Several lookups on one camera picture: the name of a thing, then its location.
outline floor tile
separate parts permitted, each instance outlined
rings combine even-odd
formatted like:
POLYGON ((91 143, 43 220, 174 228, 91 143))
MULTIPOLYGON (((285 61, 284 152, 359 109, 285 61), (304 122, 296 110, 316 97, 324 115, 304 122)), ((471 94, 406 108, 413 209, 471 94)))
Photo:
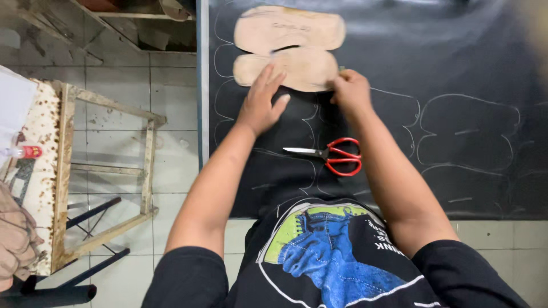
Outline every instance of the floor tile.
POLYGON ((68 193, 88 193, 88 172, 70 170, 68 193))
MULTIPOLYGON (((2 46, 0 46, 0 57, 2 57, 2 51, 1 51, 2 48, 1 47, 2 46)), ((11 70, 14 73, 19 74, 20 66, 14 66, 14 65, 2 65, 2 66, 9 69, 9 70, 11 70)))
MULTIPOLYGON (((132 217, 139 215, 141 205, 141 194, 100 194, 89 195, 89 206, 91 209, 111 200, 116 197, 122 198, 122 201, 109 208, 103 218, 99 220, 92 234, 96 235, 111 227, 116 226, 132 217)), ((95 215, 89 219, 89 227, 93 228, 98 221, 99 215, 95 215)), ((115 237, 110 243, 121 247, 131 249, 130 255, 152 254, 152 220, 147 220, 140 225, 131 228, 125 233, 115 237)), ((112 255, 105 247, 99 246, 91 252, 92 256, 96 255, 112 255)))
POLYGON ((91 42, 88 51, 101 58, 103 62, 98 62, 90 57, 86 57, 86 65, 102 66, 149 66, 150 59, 148 53, 140 52, 128 43, 122 42, 120 38, 109 29, 93 18, 85 17, 85 41, 91 42))
MULTIPOLYGON (((107 256, 92 256, 92 266, 107 256)), ((140 307, 152 282, 152 255, 127 255, 92 276, 97 286, 93 307, 140 307)))
POLYGON ((455 222, 460 240, 474 249, 513 248, 511 221, 460 220, 455 222))
POLYGON ((156 266, 158 266, 158 263, 160 263, 160 260, 162 260, 162 255, 154 255, 154 270, 156 271, 156 266))
POLYGON ((225 254, 246 252, 244 240, 255 219, 229 219, 225 230, 225 254))
MULTIPOLYGON (((84 67, 77 66, 22 66, 19 74, 30 78, 60 80, 85 89, 84 67)), ((85 102, 76 100, 74 129, 85 130, 85 102)))
POLYGON ((455 231, 455 233, 459 233, 459 229, 458 229, 458 223, 456 221, 451 221, 451 227, 453 227, 453 230, 455 231))
POLYGON ((548 303, 548 249, 513 251, 513 288, 531 306, 548 303))
POLYGON ((168 119, 159 130, 196 130, 196 69, 152 67, 150 74, 152 112, 168 119))
MULTIPOLYGON (((85 205, 85 207, 73 208, 67 211, 68 218, 72 219, 88 211, 88 195, 85 193, 69 194, 68 204, 85 205)), ((86 231, 89 230, 88 220, 79 223, 78 225, 84 228, 86 231)), ((86 235, 86 232, 80 229, 78 226, 67 229, 65 231, 65 249, 75 247, 76 245, 80 244, 85 239, 86 235)))
MULTIPOLYGON (((148 67, 87 67, 87 90, 127 106, 150 111, 148 67)), ((117 110, 88 104, 87 129, 140 130, 146 119, 117 110)))
POLYGON ((0 45, 0 65, 19 65, 19 50, 10 46, 0 45))
POLYGON ((152 191, 188 192, 197 175, 198 132, 158 132, 152 191))
MULTIPOLYGON (((87 140, 90 164, 143 167, 145 133, 142 131, 89 130, 87 140)), ((141 179, 135 175, 89 172, 88 189, 90 193, 141 193, 141 179)))
POLYGON ((548 221, 514 221, 514 248, 548 248, 548 221))
POLYGON ((239 267, 242 264, 243 254, 225 254, 226 275, 229 278, 229 289, 238 277, 239 267))
MULTIPOLYGON (((65 267, 64 269, 59 270, 48 278, 38 282, 36 284, 36 289, 50 289, 56 288, 61 284, 73 279, 77 275, 89 270, 89 257, 82 256, 76 262, 65 267)), ((82 281, 78 286, 84 286, 91 284, 90 278, 82 281)), ((73 307, 73 308, 91 308, 91 302, 80 305, 70 305, 70 306, 61 306, 61 307, 73 307)))
POLYGON ((83 66, 22 66, 19 74, 27 78, 60 80, 85 88, 83 66))
MULTIPOLYGON (((15 32, 17 32, 20 36, 20 42, 21 42, 22 41, 21 35, 25 33, 26 29, 29 27, 29 24, 25 20, 15 16, 15 14, 1 12, 0 27, 12 29, 15 32)), ((21 63, 19 61, 19 49, 6 46, 0 43, 0 65, 11 66, 11 65, 20 65, 20 64, 21 63)))
POLYGON ((60 27, 74 44, 66 44, 53 36, 29 26, 20 33, 21 49, 19 50, 22 65, 53 65, 53 66, 81 66, 84 65, 84 53, 77 45, 83 43, 84 13, 70 1, 56 1, 48 6, 54 15, 66 25, 60 27))
MULTIPOLYGON (((86 163, 87 145, 85 131, 75 130, 72 135, 72 163, 86 163)), ((88 193, 87 171, 71 170, 68 180, 69 193, 88 193)))
POLYGON ((150 66, 196 67, 196 54, 151 53, 150 66))
POLYGON ((164 253, 169 231, 185 198, 185 193, 155 193, 152 195, 152 204, 159 209, 152 222, 155 255, 164 253))
POLYGON ((511 249, 478 250, 510 287, 513 280, 513 251, 511 249))
POLYGON ((72 132, 71 163, 85 164, 87 162, 87 144, 85 130, 72 132))

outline black t-shirt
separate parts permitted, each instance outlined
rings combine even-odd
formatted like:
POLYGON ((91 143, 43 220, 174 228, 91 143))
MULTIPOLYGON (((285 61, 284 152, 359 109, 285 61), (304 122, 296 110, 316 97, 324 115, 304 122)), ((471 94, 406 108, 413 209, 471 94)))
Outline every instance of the black t-shirt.
POLYGON ((222 258, 181 247, 159 262, 143 307, 528 307, 475 250, 432 242, 409 260, 354 200, 286 202, 246 237, 230 291, 222 258))

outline white tiled floor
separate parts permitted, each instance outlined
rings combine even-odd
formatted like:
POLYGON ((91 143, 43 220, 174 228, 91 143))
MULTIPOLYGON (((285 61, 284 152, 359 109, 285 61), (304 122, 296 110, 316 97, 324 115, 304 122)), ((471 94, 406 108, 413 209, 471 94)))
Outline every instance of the white tiled floor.
MULTIPOLYGON (((69 5, 56 8, 71 11, 69 5)), ((76 37, 85 42, 101 26, 72 10, 66 20, 76 37)), ((28 26, 16 29, 24 37, 28 26)), ((168 123, 157 134, 154 165, 153 203, 160 208, 148 221, 110 245, 131 248, 131 254, 90 279, 98 287, 91 303, 81 307, 139 307, 159 262, 171 224, 198 173, 196 118, 196 56, 140 54, 120 42, 110 31, 99 34, 89 50, 104 59, 98 63, 73 47, 39 33, 44 49, 25 41, 21 50, 0 47, 0 64, 27 77, 60 79, 128 104, 167 115, 168 123)), ((141 166, 144 134, 141 119, 117 111, 79 102, 75 115, 74 162, 141 166)), ((90 207, 121 196, 123 201, 109 209, 93 231, 100 232, 138 212, 140 180, 131 175, 107 175, 73 171, 70 179, 71 202, 90 207)), ((71 210, 75 216, 81 209, 71 210)), ((96 218, 81 224, 89 229, 96 218)), ((252 220, 231 220, 225 239, 225 264, 233 283, 244 253, 244 236, 252 220)), ((548 221, 454 221, 463 242, 478 249, 499 275, 531 305, 548 307, 548 221)), ((71 230, 67 244, 83 239, 84 232, 71 230)), ((39 284, 55 287, 105 260, 110 252, 99 248, 39 284)))

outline fabric cloth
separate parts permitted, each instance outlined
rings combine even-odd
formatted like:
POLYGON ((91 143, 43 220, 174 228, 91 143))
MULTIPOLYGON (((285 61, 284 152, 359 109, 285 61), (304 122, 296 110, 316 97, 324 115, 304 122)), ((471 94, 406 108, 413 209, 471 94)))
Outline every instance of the fabric cloth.
POLYGON ((35 246, 43 239, 36 234, 32 216, 13 200, 6 184, 0 182, 0 292, 9 289, 13 275, 25 281, 28 266, 37 256, 35 246))
POLYGON ((461 242, 432 242, 409 260, 354 200, 288 202, 246 240, 230 291, 220 256, 181 247, 159 262, 143 307, 527 307, 461 242))

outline red scissors handle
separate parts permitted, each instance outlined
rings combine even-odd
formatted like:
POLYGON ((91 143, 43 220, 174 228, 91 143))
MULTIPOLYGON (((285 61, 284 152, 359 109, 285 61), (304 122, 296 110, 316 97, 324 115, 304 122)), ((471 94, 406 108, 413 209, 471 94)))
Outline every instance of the red scissors handle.
POLYGON ((357 159, 357 158, 328 158, 327 162, 326 162, 326 166, 327 166, 327 168, 329 168, 329 170, 331 170, 331 172, 333 172, 334 174, 336 174, 338 176, 354 176, 362 169, 362 161, 361 161, 361 159, 357 159), (336 164, 336 163, 357 163, 358 166, 356 167, 356 169, 354 171, 344 173, 344 172, 339 172, 339 171, 335 170, 335 168, 333 168, 333 166, 331 166, 332 163, 334 163, 334 164, 336 164))
POLYGON ((343 137, 343 138, 339 138, 331 143, 329 143, 327 145, 327 149, 329 150, 329 152, 335 152, 339 155, 342 155, 342 156, 345 156, 347 158, 327 158, 326 159, 326 166, 327 168, 329 168, 329 170, 331 170, 331 172, 333 172, 334 174, 338 175, 338 176, 353 176, 353 175, 356 175, 361 169, 362 169, 362 156, 360 154, 351 154, 351 153, 348 153, 346 151, 343 151, 341 149, 337 149, 335 146, 341 142, 353 142, 355 143, 357 146, 359 146, 359 142, 358 140, 354 139, 354 138, 349 138, 349 137, 343 137), (335 170, 335 168, 333 168, 333 166, 331 166, 331 164, 337 164, 337 163, 357 163, 357 167, 354 171, 352 172, 348 172, 348 173, 343 173, 343 172, 339 172, 337 170, 335 170))
POLYGON ((359 141, 354 139, 354 138, 350 138, 350 137, 343 137, 343 138, 339 138, 331 143, 329 143, 327 145, 327 149, 329 149, 329 152, 335 152, 335 153, 338 153, 342 156, 345 156, 345 157, 348 157, 348 158, 354 158, 354 159, 362 159, 362 156, 359 155, 359 154, 351 154, 351 153, 348 153, 346 151, 343 151, 341 149, 337 149, 335 146, 341 142, 346 142, 346 141, 349 141, 349 142, 354 142, 358 147, 359 147, 359 141))

